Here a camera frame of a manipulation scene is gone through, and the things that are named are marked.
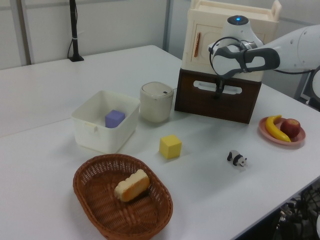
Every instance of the white canister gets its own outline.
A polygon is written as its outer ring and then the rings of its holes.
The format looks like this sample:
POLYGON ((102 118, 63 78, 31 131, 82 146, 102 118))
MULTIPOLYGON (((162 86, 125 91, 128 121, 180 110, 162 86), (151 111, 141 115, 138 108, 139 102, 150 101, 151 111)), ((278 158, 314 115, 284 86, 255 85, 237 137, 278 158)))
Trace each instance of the white canister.
POLYGON ((152 122, 160 123, 166 120, 171 111, 174 90, 166 84, 153 81, 140 89, 141 116, 152 122))

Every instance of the wicker basket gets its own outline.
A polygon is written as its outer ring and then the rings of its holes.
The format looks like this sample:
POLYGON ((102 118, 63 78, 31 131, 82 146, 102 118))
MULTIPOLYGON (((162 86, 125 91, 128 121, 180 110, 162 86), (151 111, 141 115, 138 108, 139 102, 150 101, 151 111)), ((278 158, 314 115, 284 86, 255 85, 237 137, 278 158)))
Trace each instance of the wicker basket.
POLYGON ((140 160, 105 154, 85 162, 75 173, 73 189, 84 212, 108 240, 148 240, 169 222, 173 202, 167 188, 140 160), (121 202, 114 189, 138 169, 150 179, 149 188, 130 202, 121 202))

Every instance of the cabinet handle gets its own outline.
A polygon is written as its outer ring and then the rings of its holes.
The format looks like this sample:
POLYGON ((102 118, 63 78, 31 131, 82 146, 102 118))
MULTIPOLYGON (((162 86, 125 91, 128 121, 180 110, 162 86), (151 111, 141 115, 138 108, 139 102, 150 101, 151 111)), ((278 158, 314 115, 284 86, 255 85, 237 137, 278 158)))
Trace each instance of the cabinet handle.
POLYGON ((201 32, 198 32, 198 34, 196 36, 196 43, 195 43, 195 50, 194 50, 194 57, 195 58, 198 56, 200 36, 201 36, 201 32))

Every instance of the toy panda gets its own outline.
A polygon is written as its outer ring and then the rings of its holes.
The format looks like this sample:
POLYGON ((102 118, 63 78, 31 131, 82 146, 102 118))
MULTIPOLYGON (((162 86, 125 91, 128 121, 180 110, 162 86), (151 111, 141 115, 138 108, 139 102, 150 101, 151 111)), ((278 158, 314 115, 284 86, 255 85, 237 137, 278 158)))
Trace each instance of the toy panda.
POLYGON ((233 160, 233 165, 238 166, 241 165, 244 167, 247 164, 247 159, 244 158, 238 151, 231 150, 229 152, 228 157, 226 158, 229 162, 233 160))

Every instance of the bread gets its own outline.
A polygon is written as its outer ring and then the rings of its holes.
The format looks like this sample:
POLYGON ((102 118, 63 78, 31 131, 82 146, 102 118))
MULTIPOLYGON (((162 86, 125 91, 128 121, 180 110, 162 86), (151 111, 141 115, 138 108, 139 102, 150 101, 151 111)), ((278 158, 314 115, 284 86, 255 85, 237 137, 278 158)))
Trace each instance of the bread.
POLYGON ((120 201, 128 202, 145 191, 149 185, 150 180, 148 175, 142 169, 139 169, 125 181, 119 182, 114 189, 114 195, 120 201))

